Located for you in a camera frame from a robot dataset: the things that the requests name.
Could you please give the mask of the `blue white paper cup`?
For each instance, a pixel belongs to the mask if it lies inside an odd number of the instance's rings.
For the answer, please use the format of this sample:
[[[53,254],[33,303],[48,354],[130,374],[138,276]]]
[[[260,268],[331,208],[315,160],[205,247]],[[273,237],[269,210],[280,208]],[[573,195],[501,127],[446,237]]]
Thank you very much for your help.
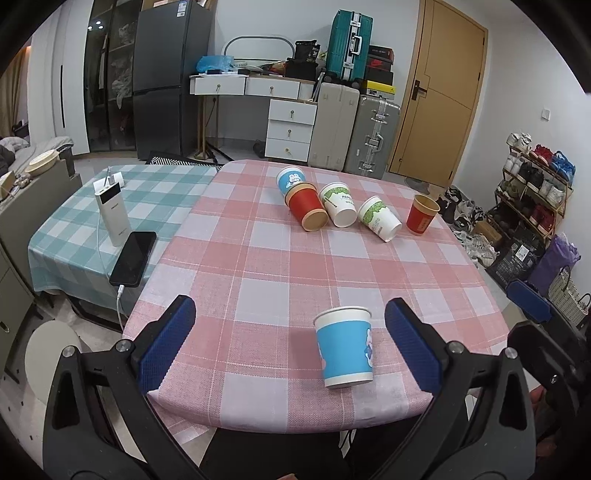
[[[325,387],[349,387],[374,379],[371,320],[370,310],[361,306],[336,307],[315,317]]]

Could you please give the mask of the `red brown paper cup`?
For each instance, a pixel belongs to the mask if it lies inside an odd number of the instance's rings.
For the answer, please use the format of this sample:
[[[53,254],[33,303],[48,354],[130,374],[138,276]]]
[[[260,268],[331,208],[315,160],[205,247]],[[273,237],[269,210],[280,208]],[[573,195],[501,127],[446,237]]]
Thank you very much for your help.
[[[435,200],[417,194],[409,211],[406,226],[412,233],[422,235],[439,212],[440,206]]]

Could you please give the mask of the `white green paper cup right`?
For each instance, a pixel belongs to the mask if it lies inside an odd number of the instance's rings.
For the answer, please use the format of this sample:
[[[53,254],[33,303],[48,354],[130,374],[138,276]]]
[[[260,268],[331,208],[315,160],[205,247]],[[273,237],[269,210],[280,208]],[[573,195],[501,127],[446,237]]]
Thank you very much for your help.
[[[402,222],[390,207],[377,196],[372,196],[363,202],[358,212],[358,219],[386,243],[392,241],[402,227]]]

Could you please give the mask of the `red paper cup lying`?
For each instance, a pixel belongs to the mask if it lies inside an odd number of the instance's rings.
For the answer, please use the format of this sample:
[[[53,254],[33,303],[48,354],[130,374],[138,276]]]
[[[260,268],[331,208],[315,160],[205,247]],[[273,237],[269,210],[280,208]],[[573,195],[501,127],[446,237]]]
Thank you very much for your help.
[[[328,212],[318,197],[317,188],[311,183],[301,182],[292,186],[287,191],[284,202],[304,231],[318,231],[329,220]]]

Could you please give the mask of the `blue rabbit paper cup lying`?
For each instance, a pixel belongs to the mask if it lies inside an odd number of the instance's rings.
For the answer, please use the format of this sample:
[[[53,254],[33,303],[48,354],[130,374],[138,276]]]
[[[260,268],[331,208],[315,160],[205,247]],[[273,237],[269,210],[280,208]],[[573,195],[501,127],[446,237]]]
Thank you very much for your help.
[[[289,166],[280,170],[276,175],[276,184],[283,197],[287,196],[287,192],[297,184],[307,181],[304,171],[301,168]]]

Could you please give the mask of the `purple bag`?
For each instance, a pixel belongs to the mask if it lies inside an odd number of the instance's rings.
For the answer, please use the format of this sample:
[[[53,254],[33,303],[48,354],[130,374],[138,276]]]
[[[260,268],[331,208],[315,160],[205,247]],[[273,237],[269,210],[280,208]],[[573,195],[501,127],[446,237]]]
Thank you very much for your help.
[[[542,296],[546,296],[550,286],[563,267],[572,268],[581,255],[574,243],[564,233],[556,235],[545,254],[539,260],[528,278],[528,283]]]

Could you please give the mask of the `shoe rack with shoes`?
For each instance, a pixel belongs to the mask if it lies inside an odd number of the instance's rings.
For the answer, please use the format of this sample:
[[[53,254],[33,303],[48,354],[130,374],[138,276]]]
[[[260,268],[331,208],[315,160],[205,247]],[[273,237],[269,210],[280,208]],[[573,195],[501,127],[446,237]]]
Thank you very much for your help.
[[[527,133],[510,133],[506,144],[509,155],[488,220],[507,239],[527,230],[548,246],[566,216],[576,167],[561,151],[535,145]]]

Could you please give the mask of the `teal checkered tablecloth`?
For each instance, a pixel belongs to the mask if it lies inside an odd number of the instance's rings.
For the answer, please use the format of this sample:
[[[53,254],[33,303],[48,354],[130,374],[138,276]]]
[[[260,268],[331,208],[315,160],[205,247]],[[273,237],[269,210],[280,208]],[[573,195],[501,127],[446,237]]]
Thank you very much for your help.
[[[133,231],[153,231],[150,273],[195,202],[217,174],[208,166],[119,165],[122,198]],[[28,245],[36,292],[62,291],[91,303],[115,297],[108,277],[120,249],[102,221],[91,181],[71,195],[35,232]]]

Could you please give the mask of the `pink checkered tablecloth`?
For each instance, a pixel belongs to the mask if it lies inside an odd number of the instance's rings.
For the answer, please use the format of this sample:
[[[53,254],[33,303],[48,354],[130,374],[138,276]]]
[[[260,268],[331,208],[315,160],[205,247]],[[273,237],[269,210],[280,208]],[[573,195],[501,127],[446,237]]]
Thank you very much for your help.
[[[190,422],[266,433],[363,428],[422,413],[415,383],[384,324],[403,298],[446,340],[500,352],[508,328],[482,275],[441,219],[382,241],[362,224],[301,228],[276,185],[280,166],[224,165],[151,273],[124,334],[135,337],[179,295],[197,320],[150,399]],[[315,316],[339,306],[372,314],[374,378],[329,389]]]

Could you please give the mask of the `white power bank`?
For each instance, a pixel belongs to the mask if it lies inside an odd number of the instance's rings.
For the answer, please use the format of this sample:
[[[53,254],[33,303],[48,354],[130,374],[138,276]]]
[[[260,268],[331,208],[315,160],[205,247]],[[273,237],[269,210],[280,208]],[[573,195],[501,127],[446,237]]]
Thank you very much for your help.
[[[121,247],[131,233],[131,226],[120,185],[103,187],[95,194],[95,200],[112,245]]]

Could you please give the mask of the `silver suitcase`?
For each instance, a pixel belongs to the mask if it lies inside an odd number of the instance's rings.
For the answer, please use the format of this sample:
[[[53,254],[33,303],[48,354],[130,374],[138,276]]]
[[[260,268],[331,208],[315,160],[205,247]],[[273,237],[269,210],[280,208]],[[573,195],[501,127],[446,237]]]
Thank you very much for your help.
[[[398,129],[401,109],[393,101],[362,95],[356,112],[344,171],[381,179]]]

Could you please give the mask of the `wooden door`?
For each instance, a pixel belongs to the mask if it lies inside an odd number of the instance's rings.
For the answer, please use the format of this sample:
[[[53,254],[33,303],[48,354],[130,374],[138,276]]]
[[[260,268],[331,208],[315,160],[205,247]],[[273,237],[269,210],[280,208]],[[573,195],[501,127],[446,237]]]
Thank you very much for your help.
[[[440,187],[453,182],[476,115],[488,30],[445,1],[420,3],[391,171]]]

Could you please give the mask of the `glass door cabinet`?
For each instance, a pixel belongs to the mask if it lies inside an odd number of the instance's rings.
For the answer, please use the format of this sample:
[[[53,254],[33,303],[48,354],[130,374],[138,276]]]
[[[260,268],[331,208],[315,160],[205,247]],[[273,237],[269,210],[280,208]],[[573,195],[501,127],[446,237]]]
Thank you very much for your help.
[[[92,153],[135,148],[132,77],[138,0],[95,1],[87,27],[84,103]]]

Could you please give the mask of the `black refrigerator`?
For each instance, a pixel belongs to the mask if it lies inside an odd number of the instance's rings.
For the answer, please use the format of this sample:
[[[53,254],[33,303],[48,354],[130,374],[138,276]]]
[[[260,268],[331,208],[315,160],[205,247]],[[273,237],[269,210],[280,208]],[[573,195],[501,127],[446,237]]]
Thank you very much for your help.
[[[190,76],[207,54],[211,11],[195,1],[143,9],[135,34],[132,101],[136,153],[188,156],[197,148],[198,99]]]

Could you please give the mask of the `teal suitcase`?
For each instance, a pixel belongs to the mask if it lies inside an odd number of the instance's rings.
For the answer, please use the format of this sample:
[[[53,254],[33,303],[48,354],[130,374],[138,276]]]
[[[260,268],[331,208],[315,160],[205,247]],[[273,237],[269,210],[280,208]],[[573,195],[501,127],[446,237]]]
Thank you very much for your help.
[[[332,20],[325,71],[332,80],[361,83],[369,56],[373,18],[339,10]]]

